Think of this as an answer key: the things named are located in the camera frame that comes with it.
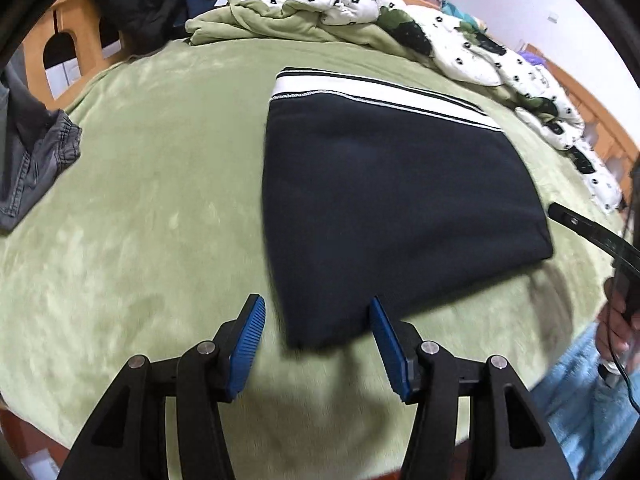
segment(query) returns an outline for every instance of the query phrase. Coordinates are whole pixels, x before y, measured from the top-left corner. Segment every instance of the blue pants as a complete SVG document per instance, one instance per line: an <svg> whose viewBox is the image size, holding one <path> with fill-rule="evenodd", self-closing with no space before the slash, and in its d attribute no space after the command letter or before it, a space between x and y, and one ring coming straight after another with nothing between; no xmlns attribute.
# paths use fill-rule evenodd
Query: blue pants
<svg viewBox="0 0 640 480"><path fill-rule="evenodd" d="M532 391L577 480L598 480L638 421L626 384L609 388L598 375L592 324ZM640 373L631 375L638 399Z"/></svg>

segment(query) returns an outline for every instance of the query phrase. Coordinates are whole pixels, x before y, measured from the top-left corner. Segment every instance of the person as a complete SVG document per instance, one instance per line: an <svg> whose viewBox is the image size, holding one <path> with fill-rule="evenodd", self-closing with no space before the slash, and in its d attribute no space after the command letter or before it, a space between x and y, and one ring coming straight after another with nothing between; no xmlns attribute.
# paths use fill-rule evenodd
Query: person
<svg viewBox="0 0 640 480"><path fill-rule="evenodd" d="M572 343L531 392L577 480L601 478L638 421L625 382L619 380L610 388L598 374L598 364L601 357L612 359L607 341L609 327L612 350L620 355L640 330L640 312L633 316L630 324L623 319L625 298L612 290L612 278L604 283L604 292L607 301L596 322ZM626 370L635 398L640 402L639 347L635 347Z"/></svg>

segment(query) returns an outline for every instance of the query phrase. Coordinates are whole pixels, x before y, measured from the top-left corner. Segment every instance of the human hand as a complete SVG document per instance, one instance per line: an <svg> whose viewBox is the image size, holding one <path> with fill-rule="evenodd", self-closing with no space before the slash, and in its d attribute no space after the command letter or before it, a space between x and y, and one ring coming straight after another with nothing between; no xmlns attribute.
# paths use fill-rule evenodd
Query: human hand
<svg viewBox="0 0 640 480"><path fill-rule="evenodd" d="M598 314L598 329L596 330L596 348L603 359L612 361L609 343L607 341L607 305L611 306L610 326L611 326L611 345L616 355L620 355L629 349L630 343L633 341L635 330L640 330L640 312L636 312L631 320L631 326L623 319L622 314L626 310L625 298L613 288L613 278L609 278L604 282L604 294L607 297L607 303L604 304L602 310ZM629 371L634 370L640 365L640 345L636 346L636 351L630 357L627 363Z"/></svg>

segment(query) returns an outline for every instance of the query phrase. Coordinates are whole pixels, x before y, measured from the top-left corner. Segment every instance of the black cable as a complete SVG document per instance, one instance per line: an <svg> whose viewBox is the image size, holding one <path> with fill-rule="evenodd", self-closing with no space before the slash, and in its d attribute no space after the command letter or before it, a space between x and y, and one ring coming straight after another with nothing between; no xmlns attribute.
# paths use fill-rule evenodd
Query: black cable
<svg viewBox="0 0 640 480"><path fill-rule="evenodd" d="M625 227L622 231L622 239L625 240L626 239L626 232L628 231L629 228L629 221L631 219L631 215L635 214L634 213L634 199L636 198L636 190L635 188L635 182L636 182L636 174L638 173L638 169L636 169L635 171L633 171L633 173L631 174L631 200L630 200L630 204L629 204L629 213L628 216L626 217L626 222L625 222ZM626 373L625 367L623 367L620 364L620 361L618 359L618 356L616 355L616 353L613 351L613 345L611 343L611 301L613 299L613 295L616 292L616 285L618 284L618 279L620 277L620 262L618 261L616 264L616 272L614 272L613 274L613 283L611 284L611 299L609 301L607 301L607 344L609 345L609 352L611 354L611 357L613 359L613 363L616 365L616 368L618 369L618 371L620 372L620 375L622 376L622 378L624 379L625 383L626 383L626 391L629 397L629 402L631 403L631 405L634 407L634 409L636 410L636 412L638 412L638 414L640 415L640 406L638 406L638 403L636 402L636 400L634 399L634 387L633 384L631 383L631 379L629 379L628 374Z"/></svg>

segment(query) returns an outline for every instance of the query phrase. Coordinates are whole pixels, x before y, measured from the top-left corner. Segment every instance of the bed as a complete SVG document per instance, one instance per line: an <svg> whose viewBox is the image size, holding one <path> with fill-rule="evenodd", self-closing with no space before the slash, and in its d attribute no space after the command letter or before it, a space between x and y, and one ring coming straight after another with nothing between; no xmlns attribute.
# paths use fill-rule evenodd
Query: bed
<svg viewBox="0 0 640 480"><path fill-rule="evenodd" d="M42 78L53 19L71 31L82 75L57 99ZM544 205L560 202L614 231L622 226L617 213L606 216L590 200L571 162L513 112L411 60L344 42L269 38L172 41L130 59L122 38L121 52L103 59L98 22L91 0L58 0L24 42L31 91L82 126L82 156L0 240L0 391L11 410L64 446L127 358L180 355L259 292L268 312L254 368L241 397L221 407L236 476L352 480L401 465L415 412L390 389L372 337L324 353L283 344L260 180L268 97L284 66L375 76L472 101L504 129ZM574 82L562 83L585 106L593 103ZM610 119L598 115L622 139ZM635 146L620 146L635 159ZM593 319L610 275L596 247L549 227L553 259L409 320L460 357L504 355L533 386ZM167 425L177 478L175 419ZM458 438L467 432L462 401Z"/></svg>

